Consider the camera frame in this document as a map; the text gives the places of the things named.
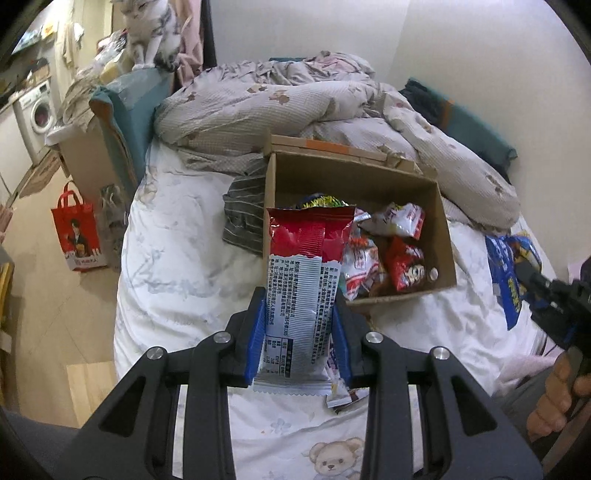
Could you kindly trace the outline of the person's right hand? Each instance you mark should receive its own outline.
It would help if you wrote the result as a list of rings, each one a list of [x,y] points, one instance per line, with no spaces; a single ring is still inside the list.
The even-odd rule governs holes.
[[[544,394],[527,419],[526,428],[530,441],[561,432],[567,424],[566,413],[571,407],[573,396],[590,396],[590,376],[577,377],[573,386],[569,387],[568,379],[571,373],[569,354],[563,352],[546,379]]]

